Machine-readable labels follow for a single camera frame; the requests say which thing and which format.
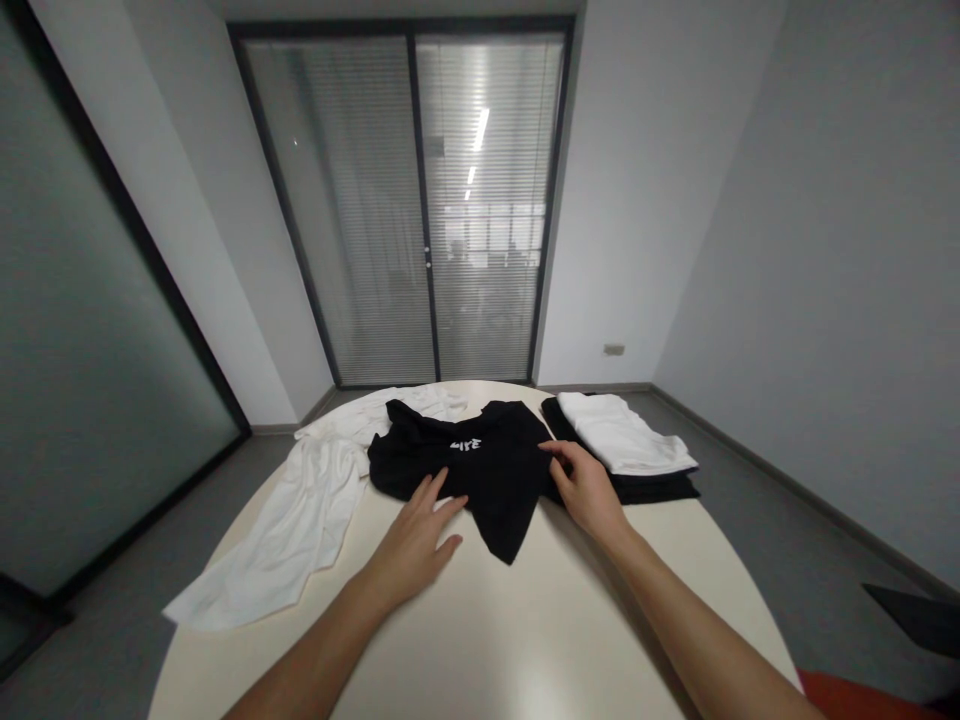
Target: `gray floor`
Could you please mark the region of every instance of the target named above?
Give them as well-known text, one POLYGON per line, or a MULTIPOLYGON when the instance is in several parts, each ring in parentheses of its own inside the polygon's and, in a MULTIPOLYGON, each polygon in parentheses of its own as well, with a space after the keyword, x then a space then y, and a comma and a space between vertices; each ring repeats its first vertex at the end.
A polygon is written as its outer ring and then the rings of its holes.
MULTIPOLYGON (((341 393, 327 410, 364 393, 341 393)), ((794 662, 926 701, 960 684, 960 663, 914 646, 860 588, 910 581, 776 480, 648 394, 624 395, 701 464, 702 502, 763 593, 794 662)), ((2 688, 4 718, 143 718, 173 627, 160 611, 203 568, 233 518, 286 457, 289 436, 246 443, 74 603, 57 633, 2 688)))

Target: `folded white t-shirt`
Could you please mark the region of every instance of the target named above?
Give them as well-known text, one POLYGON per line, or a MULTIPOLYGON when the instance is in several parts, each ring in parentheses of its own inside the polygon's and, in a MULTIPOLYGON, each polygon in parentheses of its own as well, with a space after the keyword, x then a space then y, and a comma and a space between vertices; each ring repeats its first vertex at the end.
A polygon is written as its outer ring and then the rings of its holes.
POLYGON ((564 417, 614 475, 665 475, 697 467, 683 440, 650 429, 616 395, 560 393, 564 417))
POLYGON ((250 533, 163 611, 195 630, 229 630, 295 605, 307 578, 330 567, 370 474, 367 448, 390 429, 388 400, 454 421, 466 400, 442 388, 387 388, 347 403, 299 430, 283 478, 250 533))

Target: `stack of folded clothes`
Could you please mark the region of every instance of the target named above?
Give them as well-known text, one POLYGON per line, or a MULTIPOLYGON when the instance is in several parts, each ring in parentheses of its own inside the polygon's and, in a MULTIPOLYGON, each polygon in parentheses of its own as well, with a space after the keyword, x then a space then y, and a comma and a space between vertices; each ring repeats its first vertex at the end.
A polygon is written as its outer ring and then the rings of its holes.
MULTIPOLYGON (((540 411, 557 440, 579 443, 604 464, 622 504, 700 497, 690 481, 697 462, 683 441, 655 433, 616 395, 560 393, 540 411)), ((553 483, 544 494, 563 504, 553 483)))

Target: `hand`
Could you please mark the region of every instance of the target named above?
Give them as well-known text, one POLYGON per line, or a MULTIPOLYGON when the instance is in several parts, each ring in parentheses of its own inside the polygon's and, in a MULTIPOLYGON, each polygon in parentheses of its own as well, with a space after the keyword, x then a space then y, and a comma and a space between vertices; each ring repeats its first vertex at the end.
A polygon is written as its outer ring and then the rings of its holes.
POLYGON ((570 516, 594 540, 609 549, 620 535, 630 530, 630 524, 606 468, 577 443, 551 440, 540 443, 539 447, 553 453, 550 475, 570 516), (569 477, 561 462, 572 468, 569 477))
POLYGON ((437 547, 443 528, 467 504, 463 495, 434 512, 433 505, 446 479, 447 468, 436 479, 429 475, 423 479, 359 573, 371 599, 387 612, 433 584, 463 542, 460 535, 451 535, 437 547))

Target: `forearm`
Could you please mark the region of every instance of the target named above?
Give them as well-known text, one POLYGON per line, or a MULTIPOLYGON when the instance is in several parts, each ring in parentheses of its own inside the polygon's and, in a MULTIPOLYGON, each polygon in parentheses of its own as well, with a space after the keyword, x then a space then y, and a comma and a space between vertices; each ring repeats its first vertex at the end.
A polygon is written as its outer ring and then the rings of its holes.
POLYGON ((367 578, 354 576, 323 615, 227 713, 225 720, 326 718, 389 615, 367 578))
POLYGON ((707 720, 822 718, 632 528, 601 542, 707 720))

